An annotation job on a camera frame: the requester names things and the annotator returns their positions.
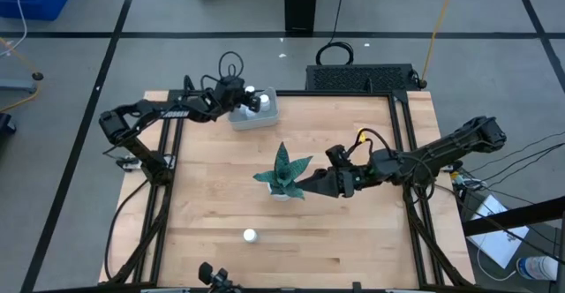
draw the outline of wooden table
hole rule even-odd
[[[149,100],[166,97],[167,92],[146,93]],[[438,139],[430,94],[409,93],[409,98],[418,145]],[[326,168],[325,150],[335,144],[349,147],[361,127],[378,131],[393,147],[387,99],[301,96],[279,97],[279,102],[280,120],[273,127],[232,131],[226,116],[216,123],[185,121],[159,285],[202,287],[198,267],[207,261],[216,271],[226,268],[231,280],[248,288],[350,288],[352,282],[362,282],[367,289],[417,288],[402,187],[383,184],[356,192],[350,199],[307,193],[305,201],[277,202],[264,183],[252,179],[255,173],[273,168],[281,141],[292,160],[313,155],[302,177]],[[161,125],[155,123],[139,136],[148,147],[157,148]],[[406,147],[402,121],[401,129]],[[374,149],[378,148],[382,146],[376,141]],[[358,148],[352,160],[366,163],[367,147]],[[140,171],[125,174],[119,202],[144,179]],[[438,184],[449,186],[448,176],[440,174]],[[110,251],[112,273],[139,241],[147,195],[146,187],[117,219]],[[474,282],[453,196],[436,189],[430,207],[439,246]],[[258,243],[244,241],[243,231],[248,228],[257,230]],[[429,252],[421,243],[427,280],[433,282]],[[150,248],[144,279],[152,258]]]

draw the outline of artificial plant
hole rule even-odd
[[[304,199],[304,192],[294,182],[300,174],[304,173],[312,156],[290,161],[289,152],[284,143],[281,143],[276,152],[275,169],[264,173],[255,174],[253,178],[271,185],[271,195],[287,195],[293,198]]]

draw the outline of concrete floor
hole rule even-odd
[[[69,0],[51,23],[30,21],[32,32],[111,33],[124,0]],[[318,0],[316,31],[331,31],[338,0]],[[531,0],[547,32],[565,32],[565,0]],[[338,31],[431,32],[443,0],[343,0]],[[275,32],[284,28],[283,0],[133,0],[124,32]],[[3,32],[18,32],[16,19],[0,19]],[[452,0],[443,32],[535,33],[521,0]],[[421,71],[427,39],[339,39],[355,49],[355,64],[410,63]],[[314,64],[323,38],[121,39],[117,44],[63,212],[35,289],[94,285],[101,270],[109,222],[123,173],[102,156],[109,144],[98,114],[137,101],[146,90],[180,88],[182,77],[216,71],[219,56],[237,51],[243,77],[259,88],[303,89],[305,67]],[[565,60],[565,41],[551,40]],[[69,158],[94,81],[109,45],[107,38],[28,38],[19,51],[44,72],[37,100],[13,110],[19,131],[0,153],[0,283],[19,291],[51,202]],[[329,50],[322,61],[345,61]],[[0,58],[3,78],[29,78],[14,56]],[[565,131],[565,93],[538,39],[441,39],[427,76],[442,133],[473,116],[497,116],[508,134],[499,154],[474,154],[467,168],[498,158],[551,133]],[[0,93],[0,105],[25,96]],[[531,147],[534,152],[564,138]],[[539,202],[562,196],[557,150],[511,177],[498,189]],[[479,177],[504,168],[493,164]],[[524,203],[500,196],[508,207]]]

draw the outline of white flower pot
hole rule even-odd
[[[267,183],[267,188],[268,188],[268,193],[273,192],[273,190],[271,189],[271,184]],[[290,199],[290,196],[287,195],[271,195],[271,197],[273,197],[273,199],[276,201],[287,201]]]

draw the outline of black metal frame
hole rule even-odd
[[[189,91],[189,93],[186,92],[186,90],[170,90],[169,91],[169,98],[178,98],[180,96],[183,95],[194,95],[194,94],[199,94],[200,92],[198,91]],[[394,135],[394,140],[395,140],[395,145],[396,145],[396,149],[398,150],[403,150],[403,140],[402,140],[402,134],[401,134],[401,130],[400,130],[400,123],[399,123],[399,118],[398,118],[398,114],[397,114],[397,109],[396,109],[396,103],[400,102],[401,103],[401,107],[403,110],[403,118],[404,118],[404,122],[406,125],[406,132],[407,132],[407,136],[408,136],[408,145],[410,149],[415,149],[417,148],[417,142],[416,142],[416,135],[414,132],[414,127],[413,127],[413,123],[412,123],[412,119],[411,119],[411,112],[410,112],[410,107],[409,107],[409,101],[408,101],[408,95],[405,91],[392,91],[392,92],[372,92],[372,93],[364,93],[364,92],[344,92],[344,91],[304,91],[304,90],[281,90],[281,91],[277,91],[277,95],[278,96],[353,96],[353,97],[383,97],[383,98],[387,98],[388,100],[388,110],[390,113],[390,117],[391,117],[391,122],[392,122],[392,129],[393,129],[393,135]],[[175,136],[173,139],[173,143],[172,143],[172,155],[177,158],[178,157],[178,152],[179,152],[179,148],[180,148],[180,140],[182,138],[182,131],[183,131],[183,121],[179,121],[177,122],[177,126],[175,129]],[[161,137],[160,137],[160,141],[159,141],[159,146],[158,146],[158,151],[162,154],[164,154],[165,149],[166,149],[166,145],[167,145],[167,137],[169,136],[169,131],[170,131],[170,120],[164,120],[163,121],[163,126],[162,126],[162,132],[161,132]],[[170,207],[170,200],[171,200],[171,194],[172,194],[172,188],[173,188],[173,184],[174,184],[174,170],[173,170],[173,179],[171,180],[171,182],[169,184],[166,184],[163,186],[164,188],[164,195],[163,195],[163,203],[162,206],[166,206],[167,210]],[[146,212],[145,212],[145,219],[143,221],[143,229],[142,229],[142,233],[141,235],[144,236],[146,235],[146,233],[148,232],[149,226],[151,225],[151,222],[153,220],[154,217],[154,209],[155,209],[155,202],[157,200],[157,189],[159,187],[155,187],[152,186],[151,190],[149,192],[149,196],[147,198],[147,208],[146,208]],[[430,207],[429,204],[427,202],[427,200],[420,200],[420,205],[421,205],[421,215],[423,218],[423,223],[426,227],[426,231],[432,236],[432,239],[434,240],[434,233],[433,233],[433,222],[432,222],[432,216],[430,213]],[[529,208],[525,207],[525,209],[527,211],[531,211],[531,210],[535,210],[536,205],[532,205]],[[510,213],[507,214],[507,218],[506,220],[500,219],[499,222],[501,224],[505,224],[505,223],[512,223],[512,227],[515,227],[517,223],[524,225],[524,224],[528,224],[529,220],[524,220],[522,219],[523,216],[520,214],[521,211],[516,211],[523,208],[518,208],[518,209],[513,209],[513,210],[509,210],[506,213]],[[554,217],[554,211],[556,210],[556,208],[554,206],[551,207],[551,209],[548,209],[548,211],[551,211],[551,217]],[[493,215],[490,216],[490,218],[494,219],[496,218],[498,215]],[[141,292],[143,289],[157,289],[157,282],[158,282],[158,277],[159,277],[159,271],[160,271],[160,267],[161,267],[161,259],[162,259],[162,250],[163,250],[163,246],[164,246],[164,238],[165,238],[165,233],[166,233],[166,228],[167,228],[167,220],[168,220],[168,215],[166,215],[164,217],[164,224],[162,225],[162,227],[160,228],[160,230],[158,231],[157,235],[156,235],[156,241],[155,241],[155,255],[154,255],[154,259],[152,261],[152,266],[151,266],[151,272],[150,272],[150,278],[149,278],[149,282],[142,282],[141,281],[141,275],[143,273],[143,268],[144,268],[144,264],[145,264],[145,253],[143,253],[141,255],[141,258],[139,259],[138,264],[136,265],[134,272],[133,272],[133,277],[132,277],[132,283],[107,283],[107,284],[103,284],[100,286],[96,286],[96,287],[88,287],[88,288],[76,288],[76,289],[57,289],[57,290],[51,290],[49,292],[61,292],[61,293],[79,293],[79,292]],[[473,234],[478,234],[478,233],[484,233],[484,232],[488,232],[491,231],[490,226],[483,224],[482,222],[480,222],[481,220],[477,220],[479,222],[479,227],[476,227],[474,229],[474,233]],[[412,245],[412,251],[414,254],[414,263],[416,266],[416,273],[417,273],[417,277],[418,277],[418,287],[419,290],[429,290],[429,291],[435,291],[435,292],[507,292],[507,291],[496,291],[496,290],[483,290],[480,288],[469,288],[469,287],[454,287],[454,286],[446,286],[444,284],[443,281],[443,272],[441,270],[441,266],[439,264],[439,262],[436,260],[436,258],[431,255],[431,261],[432,261],[432,266],[433,266],[433,278],[434,278],[434,284],[428,283],[427,279],[426,279],[426,268],[425,268],[425,264],[424,264],[424,257],[422,255],[422,251],[421,251],[421,244],[420,244],[420,235],[418,234],[418,232],[415,230],[415,228],[409,224],[410,226],[410,234],[411,234],[411,245]],[[190,291],[192,292],[205,292],[207,291],[207,289],[203,289],[203,288],[190,288]],[[256,293],[271,293],[273,292],[273,289],[246,289],[245,291],[252,291],[252,292],[256,292]],[[294,289],[295,293],[298,292],[304,292],[304,293],[351,293],[351,289]],[[363,292],[367,292],[367,293],[373,293],[373,292],[384,292],[386,290],[384,289],[361,289],[359,284],[357,282],[353,283],[353,292],[355,293],[363,293]]]

